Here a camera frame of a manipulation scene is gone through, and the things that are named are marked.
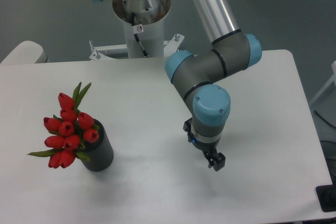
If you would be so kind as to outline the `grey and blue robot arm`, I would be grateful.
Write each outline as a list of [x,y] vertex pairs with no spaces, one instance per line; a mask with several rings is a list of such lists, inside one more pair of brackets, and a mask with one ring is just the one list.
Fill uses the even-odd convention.
[[227,0],[192,1],[212,45],[210,52],[200,55],[168,52],[163,21],[171,0],[113,0],[112,6],[123,24],[129,58],[167,56],[167,77],[192,115],[183,126],[188,141],[203,152],[209,167],[220,170],[226,158],[216,148],[231,100],[217,82],[258,63],[262,47],[254,35],[238,28]]

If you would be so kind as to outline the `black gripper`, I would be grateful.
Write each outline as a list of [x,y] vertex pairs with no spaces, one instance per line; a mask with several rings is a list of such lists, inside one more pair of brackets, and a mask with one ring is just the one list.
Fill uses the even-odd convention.
[[203,152],[204,157],[208,161],[208,168],[213,168],[216,172],[222,169],[225,166],[226,157],[216,149],[219,143],[219,136],[206,137],[199,135],[196,132],[191,132],[191,126],[192,119],[184,122],[183,130],[187,134],[188,142]]

